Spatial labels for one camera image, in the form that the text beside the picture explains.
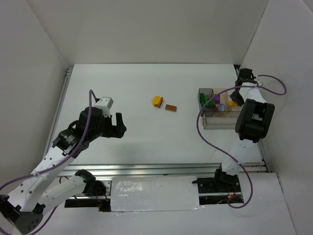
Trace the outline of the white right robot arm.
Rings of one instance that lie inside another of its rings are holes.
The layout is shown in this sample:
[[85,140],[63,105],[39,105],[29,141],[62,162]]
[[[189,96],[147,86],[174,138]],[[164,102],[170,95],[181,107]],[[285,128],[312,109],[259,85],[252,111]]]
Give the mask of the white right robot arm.
[[261,95],[251,69],[240,69],[235,85],[242,87],[236,89],[230,98],[242,109],[235,125],[238,139],[230,151],[234,160],[226,159],[215,171],[215,181],[229,185],[236,184],[240,165],[249,149],[267,135],[275,110],[275,106]]

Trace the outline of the purple butterfly lego brick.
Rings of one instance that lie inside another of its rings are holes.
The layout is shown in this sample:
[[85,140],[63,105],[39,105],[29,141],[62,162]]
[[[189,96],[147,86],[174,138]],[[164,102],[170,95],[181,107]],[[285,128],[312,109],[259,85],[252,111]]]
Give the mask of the purple butterfly lego brick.
[[220,104],[220,96],[218,95],[218,96],[216,96],[215,98],[214,98],[214,103],[215,104]]

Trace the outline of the brown lego brick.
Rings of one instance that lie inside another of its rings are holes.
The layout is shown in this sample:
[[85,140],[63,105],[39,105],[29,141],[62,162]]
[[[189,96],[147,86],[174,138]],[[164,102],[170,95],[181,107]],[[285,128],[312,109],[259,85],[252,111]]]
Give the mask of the brown lego brick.
[[171,112],[176,112],[177,111],[177,107],[173,106],[173,105],[166,104],[165,110],[171,111]]

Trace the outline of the yellow round lego brick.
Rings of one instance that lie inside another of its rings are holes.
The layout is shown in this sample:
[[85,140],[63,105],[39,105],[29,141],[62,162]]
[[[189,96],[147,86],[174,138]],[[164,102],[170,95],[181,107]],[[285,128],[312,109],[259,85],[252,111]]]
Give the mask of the yellow round lego brick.
[[154,107],[157,107],[157,103],[158,103],[158,100],[159,100],[159,95],[157,95],[157,96],[155,96],[154,98],[153,98],[153,100],[152,100],[152,105],[154,106]]

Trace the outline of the yellow curved lego brick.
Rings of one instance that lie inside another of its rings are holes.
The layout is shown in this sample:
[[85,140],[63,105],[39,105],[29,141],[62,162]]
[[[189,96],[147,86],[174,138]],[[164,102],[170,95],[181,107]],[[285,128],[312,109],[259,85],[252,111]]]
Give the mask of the yellow curved lego brick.
[[228,104],[229,104],[230,107],[237,107],[238,106],[238,104],[235,101],[232,101],[232,100],[229,101]]

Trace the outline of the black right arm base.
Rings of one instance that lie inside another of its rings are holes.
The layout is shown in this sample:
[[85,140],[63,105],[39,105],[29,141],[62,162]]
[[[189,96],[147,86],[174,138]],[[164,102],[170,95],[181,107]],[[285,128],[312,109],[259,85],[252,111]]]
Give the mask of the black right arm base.
[[214,177],[197,178],[192,182],[198,186],[199,193],[237,193],[241,191],[237,175],[228,175],[217,169]]

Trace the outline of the brown lego plate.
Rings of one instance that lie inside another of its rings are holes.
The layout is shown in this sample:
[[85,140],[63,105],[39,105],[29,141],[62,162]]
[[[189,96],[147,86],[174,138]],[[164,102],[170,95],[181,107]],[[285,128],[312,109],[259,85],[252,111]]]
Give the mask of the brown lego plate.
[[162,102],[163,102],[163,97],[160,96],[160,97],[159,97],[159,100],[158,100],[158,103],[157,103],[156,106],[157,106],[158,108],[160,108],[161,105],[162,105]]

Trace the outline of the purple round lego brick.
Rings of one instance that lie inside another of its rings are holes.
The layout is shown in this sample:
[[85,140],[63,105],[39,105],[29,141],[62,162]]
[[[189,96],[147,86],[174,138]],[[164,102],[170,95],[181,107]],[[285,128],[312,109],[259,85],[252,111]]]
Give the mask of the purple round lego brick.
[[217,108],[218,108],[219,112],[224,112],[225,111],[225,105],[222,104],[222,103],[218,104]]

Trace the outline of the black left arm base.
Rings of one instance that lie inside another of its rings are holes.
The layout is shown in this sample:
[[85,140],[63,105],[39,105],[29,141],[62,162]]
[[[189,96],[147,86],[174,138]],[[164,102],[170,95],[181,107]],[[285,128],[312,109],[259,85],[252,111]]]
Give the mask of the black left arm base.
[[106,186],[102,181],[96,178],[87,170],[81,169],[69,177],[65,184],[66,193],[76,196],[83,194],[85,196],[109,196],[111,186]]

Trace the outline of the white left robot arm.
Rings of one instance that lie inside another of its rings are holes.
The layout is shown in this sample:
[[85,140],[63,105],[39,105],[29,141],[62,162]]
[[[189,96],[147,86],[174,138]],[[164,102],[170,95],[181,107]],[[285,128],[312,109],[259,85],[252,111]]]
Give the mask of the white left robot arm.
[[122,138],[127,128],[121,113],[104,115],[96,107],[86,108],[79,119],[61,131],[37,167],[13,191],[0,197],[0,212],[22,235],[34,235],[43,217],[77,194],[105,196],[106,186],[89,171],[80,169],[66,181],[49,188],[51,183],[89,144],[99,137]]

